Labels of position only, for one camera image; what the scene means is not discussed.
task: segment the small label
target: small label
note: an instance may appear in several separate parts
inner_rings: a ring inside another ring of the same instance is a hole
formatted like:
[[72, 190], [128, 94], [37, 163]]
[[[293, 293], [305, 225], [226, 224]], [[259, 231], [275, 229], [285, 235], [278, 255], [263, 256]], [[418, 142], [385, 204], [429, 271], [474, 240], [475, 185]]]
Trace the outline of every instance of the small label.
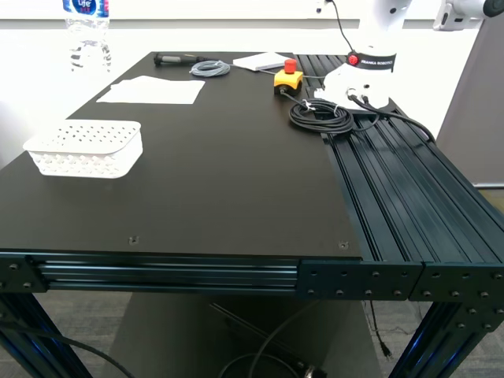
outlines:
[[63, 0], [63, 9], [69, 13], [107, 18], [109, 0]]
[[80, 14], [95, 14], [96, 0], [72, 0], [73, 7]]

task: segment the red button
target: red button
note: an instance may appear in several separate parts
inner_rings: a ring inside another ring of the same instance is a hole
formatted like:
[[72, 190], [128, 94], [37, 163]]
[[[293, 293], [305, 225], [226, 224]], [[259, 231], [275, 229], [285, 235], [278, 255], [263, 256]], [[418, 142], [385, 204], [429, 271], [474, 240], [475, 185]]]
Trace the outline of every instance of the red button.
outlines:
[[350, 63], [350, 65], [357, 65], [359, 63], [359, 58], [357, 55], [350, 55], [348, 57], [348, 63]]
[[295, 59], [287, 59], [285, 61], [285, 66], [283, 70], [285, 73], [294, 73], [296, 72], [296, 68], [298, 67], [298, 62]]

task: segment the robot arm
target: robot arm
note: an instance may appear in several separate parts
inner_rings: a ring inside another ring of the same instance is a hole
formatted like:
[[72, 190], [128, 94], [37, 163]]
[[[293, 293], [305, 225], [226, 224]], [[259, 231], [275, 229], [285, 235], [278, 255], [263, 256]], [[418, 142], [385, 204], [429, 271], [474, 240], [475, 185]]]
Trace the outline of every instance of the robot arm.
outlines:
[[491, 18], [504, 12], [504, 0], [443, 0], [434, 30], [464, 30], [471, 18]]
[[[327, 74], [325, 89], [319, 91], [318, 97], [354, 110], [362, 109], [349, 99], [350, 93], [368, 98], [377, 109], [388, 106], [388, 88], [397, 51], [395, 40], [412, 1], [367, 0], [359, 25], [360, 41], [352, 42], [354, 51], [349, 53], [346, 64]], [[496, 17], [503, 12], [504, 0], [442, 0], [434, 29], [463, 30], [471, 18]]]

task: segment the white plastic basket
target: white plastic basket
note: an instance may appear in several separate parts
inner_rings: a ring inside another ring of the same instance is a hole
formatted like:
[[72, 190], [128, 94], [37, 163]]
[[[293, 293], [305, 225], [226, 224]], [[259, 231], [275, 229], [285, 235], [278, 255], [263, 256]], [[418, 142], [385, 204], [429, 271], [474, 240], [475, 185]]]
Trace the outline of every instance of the white plastic basket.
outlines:
[[138, 122], [64, 120], [28, 140], [28, 151], [47, 176], [124, 176], [143, 152]]

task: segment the white paper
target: white paper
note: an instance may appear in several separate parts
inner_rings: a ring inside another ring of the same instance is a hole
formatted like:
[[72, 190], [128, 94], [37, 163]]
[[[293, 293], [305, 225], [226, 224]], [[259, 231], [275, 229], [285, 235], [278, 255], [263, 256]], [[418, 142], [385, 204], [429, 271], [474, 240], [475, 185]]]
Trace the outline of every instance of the white paper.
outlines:
[[263, 53], [252, 55], [251, 57], [241, 57], [240, 59], [235, 59], [233, 61], [233, 65], [244, 69], [251, 69], [252, 71], [258, 71], [260, 69], [283, 67], [287, 59], [290, 58], [283, 57], [277, 53]]
[[97, 102], [136, 104], [193, 104], [205, 85], [202, 80], [172, 81], [150, 76], [123, 80], [110, 86]]

